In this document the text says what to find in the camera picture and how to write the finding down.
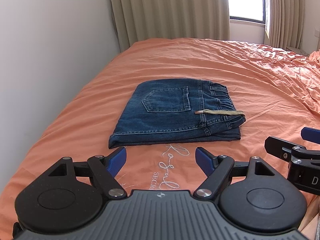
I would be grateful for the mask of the blue denim jeans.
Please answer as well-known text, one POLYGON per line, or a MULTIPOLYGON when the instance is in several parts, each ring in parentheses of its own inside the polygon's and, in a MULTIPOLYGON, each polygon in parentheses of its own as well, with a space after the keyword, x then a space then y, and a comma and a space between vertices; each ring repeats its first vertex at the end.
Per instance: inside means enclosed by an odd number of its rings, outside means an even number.
POLYGON ((244 112, 226 86, 199 79, 161 79, 137 86, 108 147, 234 141, 241 138, 244 112))

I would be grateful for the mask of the beige curtain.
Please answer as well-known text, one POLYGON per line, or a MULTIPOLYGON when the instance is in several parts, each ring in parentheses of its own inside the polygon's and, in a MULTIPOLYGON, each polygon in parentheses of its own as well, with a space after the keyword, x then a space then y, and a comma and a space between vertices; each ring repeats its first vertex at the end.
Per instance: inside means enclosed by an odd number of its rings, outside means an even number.
POLYGON ((228 0, 111 0, 121 51, 150 38, 229 39, 228 0))
POLYGON ((305 0, 265 0, 264 44, 298 49, 302 42, 305 0))

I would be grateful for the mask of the beige curtain left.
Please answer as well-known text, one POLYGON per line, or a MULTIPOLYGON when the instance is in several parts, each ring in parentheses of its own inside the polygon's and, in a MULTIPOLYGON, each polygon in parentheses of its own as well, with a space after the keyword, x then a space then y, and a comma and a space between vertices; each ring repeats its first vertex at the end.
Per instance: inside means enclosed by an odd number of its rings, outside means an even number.
POLYGON ((121 51, 150 38, 229 39, 228 0, 111 0, 121 51))

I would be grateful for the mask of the window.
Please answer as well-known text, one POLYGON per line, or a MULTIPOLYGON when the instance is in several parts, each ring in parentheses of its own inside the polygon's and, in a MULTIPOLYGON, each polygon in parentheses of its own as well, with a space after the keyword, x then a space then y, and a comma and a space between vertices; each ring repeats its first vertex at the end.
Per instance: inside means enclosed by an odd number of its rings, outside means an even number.
POLYGON ((264 24, 266 21, 265 0, 228 0, 232 20, 264 24))

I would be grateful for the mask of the orange bed sheet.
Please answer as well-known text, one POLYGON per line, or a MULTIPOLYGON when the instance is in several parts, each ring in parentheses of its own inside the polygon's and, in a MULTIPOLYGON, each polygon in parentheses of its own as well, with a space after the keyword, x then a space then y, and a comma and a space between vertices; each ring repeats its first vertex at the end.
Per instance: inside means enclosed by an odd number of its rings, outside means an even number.
POLYGON ((65 107, 9 180, 1 194, 1 239, 12 238, 17 195, 64 156, 86 161, 108 155, 108 140, 135 88, 171 78, 210 80, 228 88, 246 115, 241 139, 206 142, 212 154, 238 161, 257 155, 282 175, 288 164, 265 152, 269 136, 303 144, 303 127, 319 128, 319 64, 307 57, 247 42, 151 39, 114 58, 65 107))

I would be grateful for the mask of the beige curtain right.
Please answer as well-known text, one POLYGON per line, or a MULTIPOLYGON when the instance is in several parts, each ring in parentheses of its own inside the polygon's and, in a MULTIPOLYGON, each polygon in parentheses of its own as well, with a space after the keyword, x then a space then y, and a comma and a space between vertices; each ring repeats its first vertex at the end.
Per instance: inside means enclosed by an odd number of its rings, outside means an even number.
POLYGON ((302 42, 305 0, 265 0, 264 44, 298 49, 302 42))

